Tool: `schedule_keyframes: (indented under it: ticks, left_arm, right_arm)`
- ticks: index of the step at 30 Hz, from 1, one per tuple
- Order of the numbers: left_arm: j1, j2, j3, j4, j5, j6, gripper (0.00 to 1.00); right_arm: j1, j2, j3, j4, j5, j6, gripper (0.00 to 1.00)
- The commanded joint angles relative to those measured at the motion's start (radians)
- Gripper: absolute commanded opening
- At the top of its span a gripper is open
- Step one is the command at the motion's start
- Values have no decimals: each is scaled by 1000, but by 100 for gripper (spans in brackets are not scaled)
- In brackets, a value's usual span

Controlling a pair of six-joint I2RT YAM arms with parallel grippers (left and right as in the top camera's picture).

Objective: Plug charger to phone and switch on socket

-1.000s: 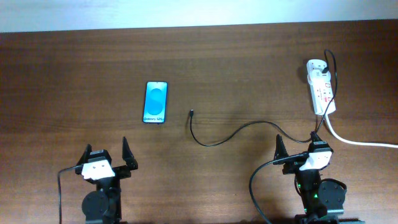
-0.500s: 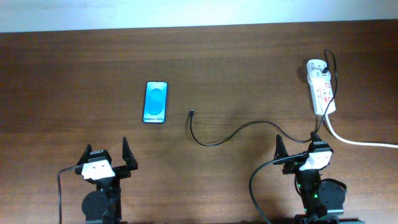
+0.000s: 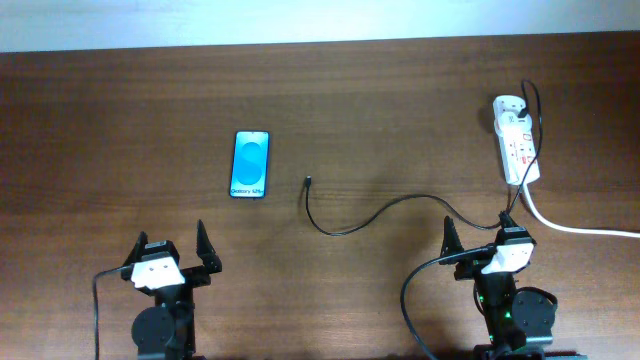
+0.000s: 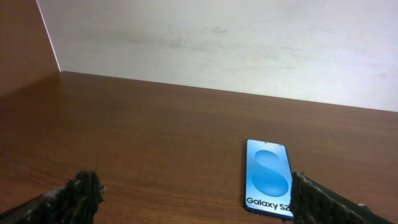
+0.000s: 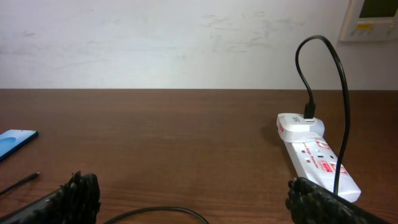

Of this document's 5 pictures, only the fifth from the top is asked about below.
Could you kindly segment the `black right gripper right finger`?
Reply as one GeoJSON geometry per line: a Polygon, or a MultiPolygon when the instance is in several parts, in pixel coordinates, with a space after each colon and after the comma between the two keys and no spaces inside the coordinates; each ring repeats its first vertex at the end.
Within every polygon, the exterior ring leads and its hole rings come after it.
{"type": "Polygon", "coordinates": [[[304,177],[288,182],[285,206],[295,224],[388,224],[304,177]]]}

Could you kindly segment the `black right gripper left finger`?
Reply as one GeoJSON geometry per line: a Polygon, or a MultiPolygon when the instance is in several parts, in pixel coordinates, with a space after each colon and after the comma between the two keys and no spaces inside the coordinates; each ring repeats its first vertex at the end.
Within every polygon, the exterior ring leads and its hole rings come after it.
{"type": "Polygon", "coordinates": [[[1,217],[1,224],[94,224],[100,205],[97,176],[78,171],[58,190],[1,217]]]}

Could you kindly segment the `blue Galaxy smartphone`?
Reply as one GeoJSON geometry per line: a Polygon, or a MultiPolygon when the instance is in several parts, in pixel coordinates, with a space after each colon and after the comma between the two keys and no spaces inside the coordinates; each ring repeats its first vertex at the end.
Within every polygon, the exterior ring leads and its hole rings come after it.
{"type": "Polygon", "coordinates": [[[20,129],[10,129],[2,133],[0,135],[1,162],[35,139],[38,135],[37,131],[20,129]]]}

